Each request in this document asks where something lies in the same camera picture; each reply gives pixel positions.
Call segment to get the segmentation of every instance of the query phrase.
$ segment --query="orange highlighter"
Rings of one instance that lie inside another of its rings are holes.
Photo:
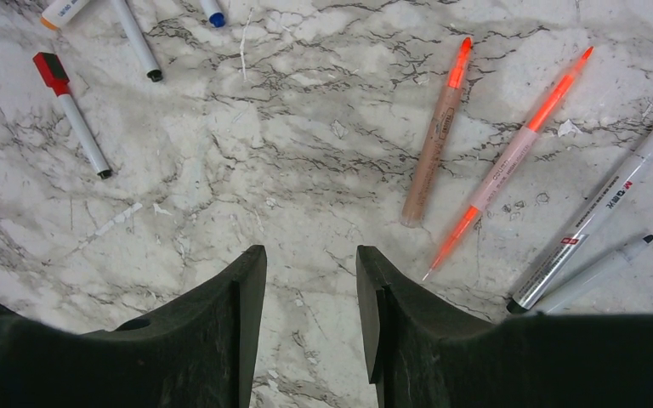
[[[471,49],[472,39],[464,38],[459,54],[457,54],[457,60],[454,62],[454,68],[441,88],[432,121],[429,123],[427,137],[424,138],[422,154],[419,155],[419,163],[414,170],[412,187],[409,189],[409,194],[401,210],[401,223],[406,227],[414,228],[422,223],[424,208],[427,206],[427,199],[429,199],[434,182],[434,173],[441,162],[441,150],[444,148],[446,137],[449,136],[454,114],[462,99],[462,82]]]
[[[593,47],[590,47],[584,52],[574,67],[559,81],[557,88],[549,95],[547,101],[539,108],[529,123],[514,135],[509,146],[507,146],[507,149],[499,157],[494,167],[491,168],[491,171],[487,174],[479,189],[471,196],[469,209],[459,221],[457,227],[442,244],[437,256],[432,261],[429,272],[422,278],[422,281],[427,280],[440,267],[454,247],[457,246],[459,238],[473,221],[479,219],[479,215],[494,200],[502,187],[507,183],[507,180],[512,176],[514,170],[524,160],[531,147],[539,138],[539,131],[542,129],[542,125],[549,119],[549,115],[562,98],[565,97],[572,83],[574,83],[582,71],[584,64],[592,53],[592,49]]]

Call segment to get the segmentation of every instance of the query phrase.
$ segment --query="marker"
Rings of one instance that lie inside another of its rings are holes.
[[[90,0],[56,0],[41,13],[41,24],[59,30],[74,18]]]
[[[575,217],[565,233],[559,236],[556,246],[531,278],[512,295],[512,300],[507,305],[510,313],[524,313],[534,305],[547,290],[549,282],[584,244],[584,241],[597,232],[599,226],[616,210],[620,202],[626,200],[652,162],[653,131],[607,180],[585,209]]]
[[[457,227],[442,243],[437,256],[432,261],[432,266],[429,272],[422,278],[422,281],[427,280],[432,273],[441,265],[446,257],[451,253],[454,247],[457,246],[459,238],[464,234],[472,221],[479,219],[479,215],[486,209],[486,207],[494,200],[502,187],[507,183],[509,178],[516,170],[517,166],[524,160],[527,153],[539,138],[539,131],[542,125],[549,119],[557,104],[565,97],[569,91],[572,83],[576,80],[579,73],[582,71],[584,64],[587,62],[589,55],[592,53],[593,47],[587,49],[572,69],[567,72],[554,91],[549,95],[544,104],[539,108],[537,113],[532,117],[526,126],[523,126],[517,134],[514,135],[512,141],[507,146],[507,149],[499,157],[499,160],[491,168],[485,180],[480,185],[479,189],[472,194],[469,199],[469,209],[462,216],[462,219],[457,224]]]
[[[226,24],[224,13],[221,12],[221,8],[219,8],[216,0],[200,0],[200,3],[202,4],[202,9],[204,9],[204,14],[207,15],[212,26],[219,28]]]
[[[632,261],[652,242],[653,235],[632,240],[620,249],[612,251],[588,268],[568,280],[554,292],[540,299],[528,312],[557,313],[579,297],[605,282],[619,270],[632,266]]]
[[[449,135],[454,114],[462,98],[462,81],[467,70],[469,51],[472,49],[472,39],[467,37],[462,42],[462,47],[457,54],[449,77],[441,89],[437,106],[434,108],[432,121],[429,123],[427,136],[424,139],[422,154],[414,172],[412,187],[401,210],[401,224],[414,228],[422,223],[424,208],[426,207],[429,193],[432,190],[434,172],[440,165],[441,150]]]
[[[122,27],[126,32],[126,37],[131,42],[131,47],[136,53],[137,58],[141,62],[141,65],[146,71],[146,76],[151,79],[152,82],[159,82],[164,77],[162,76],[162,70],[159,68],[159,65],[154,59],[154,54],[151,53],[149,45],[144,39],[144,34],[141,33],[139,25],[136,24],[136,20],[131,14],[131,10],[128,8],[128,5],[124,0],[111,0],[111,5],[114,6],[116,14],[119,16],[119,20],[122,22]]]
[[[33,61],[46,86],[54,90],[61,106],[64,107],[66,117],[69,119],[74,132],[76,132],[83,147],[83,152],[91,162],[91,166],[94,168],[96,174],[102,180],[111,177],[111,169],[106,164],[106,159],[101,154],[101,150],[99,150],[94,136],[88,130],[86,122],[83,121],[81,112],[77,108],[77,104],[69,93],[69,77],[61,65],[59,57],[51,53],[38,53],[34,56]]]

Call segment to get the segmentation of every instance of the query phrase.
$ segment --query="tan highlighter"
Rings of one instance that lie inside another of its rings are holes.
[[[406,227],[414,228],[422,223],[424,209],[432,190],[434,173],[440,165],[441,151],[462,98],[462,82],[471,49],[472,39],[467,37],[462,42],[454,68],[444,82],[437,106],[434,108],[432,121],[429,123],[427,137],[422,147],[422,154],[419,156],[417,170],[412,179],[412,187],[409,189],[409,195],[401,210],[401,223]]]

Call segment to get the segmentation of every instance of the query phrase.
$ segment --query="red marker cap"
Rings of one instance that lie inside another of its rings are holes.
[[[69,93],[69,77],[56,54],[38,53],[33,60],[44,83],[54,90],[56,96]]]

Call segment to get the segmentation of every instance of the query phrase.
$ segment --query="marble surface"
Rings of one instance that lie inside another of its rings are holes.
[[[108,2],[51,32],[43,0],[0,1],[0,302],[68,331],[111,329],[264,244],[253,406],[376,406],[356,246],[421,277],[512,132],[587,46],[582,79],[428,288],[505,318],[510,288],[653,127],[653,2],[224,0],[220,30],[196,0],[129,3],[162,83],[146,80]],[[400,207],[465,35],[463,106],[424,228],[406,229]],[[31,62],[38,51],[60,56],[113,179],[92,173]],[[653,168],[638,187],[570,270],[653,232]],[[653,245],[571,309],[645,311]]]

